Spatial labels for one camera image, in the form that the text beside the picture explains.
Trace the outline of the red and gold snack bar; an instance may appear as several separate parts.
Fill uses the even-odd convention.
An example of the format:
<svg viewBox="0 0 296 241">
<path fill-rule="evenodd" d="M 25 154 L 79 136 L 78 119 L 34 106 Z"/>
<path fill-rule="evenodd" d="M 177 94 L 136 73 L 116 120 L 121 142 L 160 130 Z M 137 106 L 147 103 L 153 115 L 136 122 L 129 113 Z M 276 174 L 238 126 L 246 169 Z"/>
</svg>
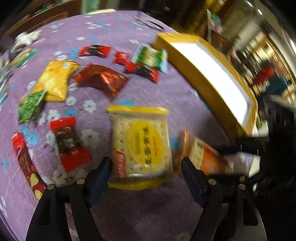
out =
<svg viewBox="0 0 296 241">
<path fill-rule="evenodd" d="M 26 146 L 23 134 L 14 133 L 11 138 L 11 144 L 24 177 L 27 180 L 34 196 L 39 201 L 46 189 L 46 185 L 32 163 L 29 155 L 29 149 Z"/>
</svg>

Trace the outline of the orange soda cracker pack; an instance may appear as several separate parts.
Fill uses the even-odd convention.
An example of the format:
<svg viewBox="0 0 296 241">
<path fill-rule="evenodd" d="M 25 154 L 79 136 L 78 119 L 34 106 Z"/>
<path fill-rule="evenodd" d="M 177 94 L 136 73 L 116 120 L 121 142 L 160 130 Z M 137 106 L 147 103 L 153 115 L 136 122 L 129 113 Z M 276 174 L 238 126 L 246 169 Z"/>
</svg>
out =
<svg viewBox="0 0 296 241">
<path fill-rule="evenodd" d="M 233 172 L 233 162 L 223 158 L 215 149 L 192 135 L 189 130 L 182 131 L 176 141 L 171 142 L 171 150 L 175 173 L 181 173 L 181 161 L 186 157 L 205 175 Z"/>
</svg>

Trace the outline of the red candy pack with dark centre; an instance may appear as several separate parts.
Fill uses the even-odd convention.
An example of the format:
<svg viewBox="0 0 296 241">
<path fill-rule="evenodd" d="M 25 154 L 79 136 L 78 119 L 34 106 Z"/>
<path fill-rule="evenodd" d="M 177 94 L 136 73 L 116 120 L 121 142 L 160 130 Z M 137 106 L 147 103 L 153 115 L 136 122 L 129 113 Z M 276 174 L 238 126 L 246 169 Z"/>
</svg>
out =
<svg viewBox="0 0 296 241">
<path fill-rule="evenodd" d="M 91 161 L 90 152 L 77 138 L 75 125 L 75 116 L 49 123 L 50 130 L 56 138 L 61 164 L 66 173 Z"/>
</svg>

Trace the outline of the yellow soda cracker pack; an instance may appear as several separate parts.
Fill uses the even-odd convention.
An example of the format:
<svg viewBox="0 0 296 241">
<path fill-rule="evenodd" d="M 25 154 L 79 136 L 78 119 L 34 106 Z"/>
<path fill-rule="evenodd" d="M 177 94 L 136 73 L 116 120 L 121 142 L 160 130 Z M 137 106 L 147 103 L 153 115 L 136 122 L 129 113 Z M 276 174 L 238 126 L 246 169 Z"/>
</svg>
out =
<svg viewBox="0 0 296 241">
<path fill-rule="evenodd" d="M 173 176 L 167 116 L 160 107 L 109 105 L 112 118 L 113 174 L 110 188 L 154 188 Z"/>
</svg>

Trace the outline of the green pea snack bag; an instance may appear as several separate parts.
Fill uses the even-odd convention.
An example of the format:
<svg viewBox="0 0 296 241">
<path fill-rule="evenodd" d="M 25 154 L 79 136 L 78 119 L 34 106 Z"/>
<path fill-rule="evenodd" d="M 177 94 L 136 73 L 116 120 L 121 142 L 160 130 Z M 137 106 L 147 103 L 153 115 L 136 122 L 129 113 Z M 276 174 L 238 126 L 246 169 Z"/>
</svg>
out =
<svg viewBox="0 0 296 241">
<path fill-rule="evenodd" d="M 44 107 L 46 92 L 41 90 L 21 99 L 18 106 L 18 123 L 28 125 L 39 118 Z"/>
</svg>

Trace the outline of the red black candy pack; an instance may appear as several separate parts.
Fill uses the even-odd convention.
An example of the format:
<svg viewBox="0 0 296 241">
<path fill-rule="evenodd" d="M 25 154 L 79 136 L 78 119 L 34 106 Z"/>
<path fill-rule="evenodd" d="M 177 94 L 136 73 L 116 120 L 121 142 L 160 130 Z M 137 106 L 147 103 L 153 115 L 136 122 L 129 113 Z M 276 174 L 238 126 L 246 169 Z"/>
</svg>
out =
<svg viewBox="0 0 296 241">
<path fill-rule="evenodd" d="M 79 56 L 99 56 L 99 57 L 106 57 L 108 56 L 109 52 L 111 51 L 110 46 L 104 45 L 91 45 L 83 47 L 78 55 Z"/>
<path fill-rule="evenodd" d="M 129 61 L 125 65 L 125 70 L 128 73 L 136 74 L 141 77 L 149 79 L 153 83 L 158 83 L 159 80 L 159 71 L 155 68 L 150 68 L 142 63 L 133 63 Z"/>
</svg>

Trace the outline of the yellow cheese sandwich cracker bag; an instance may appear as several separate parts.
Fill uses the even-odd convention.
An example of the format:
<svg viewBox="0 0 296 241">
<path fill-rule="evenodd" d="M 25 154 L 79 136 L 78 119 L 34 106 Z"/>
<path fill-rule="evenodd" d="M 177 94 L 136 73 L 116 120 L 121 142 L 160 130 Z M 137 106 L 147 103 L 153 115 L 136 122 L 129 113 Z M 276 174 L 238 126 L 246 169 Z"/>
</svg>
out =
<svg viewBox="0 0 296 241">
<path fill-rule="evenodd" d="M 51 60 L 37 80 L 32 93 L 45 90 L 45 101 L 64 102 L 68 81 L 80 65 L 74 61 Z"/>
</svg>

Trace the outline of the dark red foil snack bag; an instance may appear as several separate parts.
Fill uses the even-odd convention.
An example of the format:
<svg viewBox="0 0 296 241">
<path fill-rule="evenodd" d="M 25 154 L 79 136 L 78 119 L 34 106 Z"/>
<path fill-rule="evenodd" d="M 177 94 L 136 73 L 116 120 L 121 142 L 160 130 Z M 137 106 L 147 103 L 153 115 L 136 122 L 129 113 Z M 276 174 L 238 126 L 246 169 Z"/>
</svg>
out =
<svg viewBox="0 0 296 241">
<path fill-rule="evenodd" d="M 109 97 L 116 97 L 129 78 L 106 66 L 88 64 L 74 76 L 74 80 L 81 86 L 99 89 Z"/>
</svg>

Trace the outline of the green white snack pack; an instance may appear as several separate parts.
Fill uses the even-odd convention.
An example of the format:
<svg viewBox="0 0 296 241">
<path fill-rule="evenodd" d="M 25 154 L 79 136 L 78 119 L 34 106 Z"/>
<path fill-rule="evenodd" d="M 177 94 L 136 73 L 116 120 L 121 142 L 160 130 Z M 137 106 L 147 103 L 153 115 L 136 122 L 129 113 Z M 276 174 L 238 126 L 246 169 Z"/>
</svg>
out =
<svg viewBox="0 0 296 241">
<path fill-rule="evenodd" d="M 149 68 L 155 68 L 158 71 L 167 73 L 168 53 L 166 49 L 156 50 L 149 45 L 141 44 L 133 53 L 131 61 L 133 63 L 142 63 Z"/>
</svg>

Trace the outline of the small red candy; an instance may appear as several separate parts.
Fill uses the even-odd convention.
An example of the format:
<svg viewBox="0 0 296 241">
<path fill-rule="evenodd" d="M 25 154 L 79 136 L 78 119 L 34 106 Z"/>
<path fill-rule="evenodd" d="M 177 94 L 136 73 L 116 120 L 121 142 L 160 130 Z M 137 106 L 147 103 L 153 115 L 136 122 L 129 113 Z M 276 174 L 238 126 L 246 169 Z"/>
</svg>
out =
<svg viewBox="0 0 296 241">
<path fill-rule="evenodd" d="M 115 51 L 115 57 L 113 62 L 116 64 L 126 65 L 130 58 L 130 53 L 123 52 L 123 51 Z"/>
</svg>

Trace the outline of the yellow cardboard tray box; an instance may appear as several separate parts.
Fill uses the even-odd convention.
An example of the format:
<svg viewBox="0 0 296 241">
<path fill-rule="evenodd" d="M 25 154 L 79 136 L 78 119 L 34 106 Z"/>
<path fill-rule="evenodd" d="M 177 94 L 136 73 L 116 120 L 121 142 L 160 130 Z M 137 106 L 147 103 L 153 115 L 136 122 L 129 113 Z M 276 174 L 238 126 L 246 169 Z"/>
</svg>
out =
<svg viewBox="0 0 296 241">
<path fill-rule="evenodd" d="M 203 38 L 184 33 L 159 33 L 153 47 L 168 51 L 168 61 L 197 90 L 230 139 L 253 135 L 257 100 L 222 53 Z"/>
</svg>

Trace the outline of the purple floral tablecloth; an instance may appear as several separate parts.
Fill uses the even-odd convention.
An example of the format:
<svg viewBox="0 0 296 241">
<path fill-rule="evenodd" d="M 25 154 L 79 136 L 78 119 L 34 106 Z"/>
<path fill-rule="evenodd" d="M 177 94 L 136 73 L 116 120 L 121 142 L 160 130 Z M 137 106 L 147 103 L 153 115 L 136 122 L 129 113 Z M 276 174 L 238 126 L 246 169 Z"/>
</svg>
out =
<svg viewBox="0 0 296 241">
<path fill-rule="evenodd" d="M 64 102 L 47 102 L 40 118 L 29 125 L 18 122 L 20 99 L 33 91 L 51 60 L 69 59 L 81 67 L 92 63 L 123 72 L 124 67 L 114 63 L 113 54 L 106 58 L 78 57 L 78 50 L 102 44 L 113 51 L 133 53 L 140 44 L 153 43 L 157 32 L 139 24 L 134 19 L 135 14 L 135 11 L 118 11 L 78 15 L 45 25 L 41 28 L 40 39 L 32 44 L 37 53 L 13 69 L 8 80 L 1 81 L 1 90 L 7 95 L 1 105 L 1 219 L 15 240 L 26 238 L 38 203 L 11 145 L 15 132 L 24 135 L 32 163 L 42 179 L 58 186 L 85 176 L 103 157 L 112 157 L 113 138 L 120 137 L 128 124 L 114 129 L 113 118 L 106 110 L 109 105 L 167 108 L 172 150 L 180 147 L 177 137 L 184 130 L 211 146 L 229 143 L 206 102 L 173 65 L 168 66 L 167 73 L 159 75 L 158 83 L 129 75 L 128 83 L 114 98 L 70 81 Z M 49 122 L 72 115 L 77 118 L 78 137 L 91 152 L 92 161 L 66 173 Z M 107 240 L 189 240 L 202 213 L 180 175 L 157 188 L 142 191 L 108 189 L 92 211 Z"/>
</svg>

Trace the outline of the green booklet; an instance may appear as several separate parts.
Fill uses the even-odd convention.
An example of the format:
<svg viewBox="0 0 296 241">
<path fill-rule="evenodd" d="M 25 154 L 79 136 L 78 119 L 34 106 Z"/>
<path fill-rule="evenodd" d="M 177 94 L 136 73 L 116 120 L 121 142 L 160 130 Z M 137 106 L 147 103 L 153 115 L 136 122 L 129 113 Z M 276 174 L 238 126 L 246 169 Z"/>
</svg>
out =
<svg viewBox="0 0 296 241">
<path fill-rule="evenodd" d="M 13 67 L 18 68 L 23 65 L 30 57 L 36 54 L 38 49 L 25 49 L 20 52 L 12 61 L 11 64 Z"/>
</svg>

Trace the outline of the wooden cabinet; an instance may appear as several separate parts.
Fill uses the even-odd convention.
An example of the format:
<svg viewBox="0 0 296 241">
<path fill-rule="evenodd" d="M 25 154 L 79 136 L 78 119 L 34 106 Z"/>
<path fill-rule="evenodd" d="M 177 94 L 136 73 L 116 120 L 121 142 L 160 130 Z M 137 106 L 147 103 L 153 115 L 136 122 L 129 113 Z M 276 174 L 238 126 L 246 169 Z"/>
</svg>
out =
<svg viewBox="0 0 296 241">
<path fill-rule="evenodd" d="M 33 1 L 1 26 L 1 36 L 16 37 L 31 33 L 49 23 L 79 15 L 82 1 Z"/>
</svg>

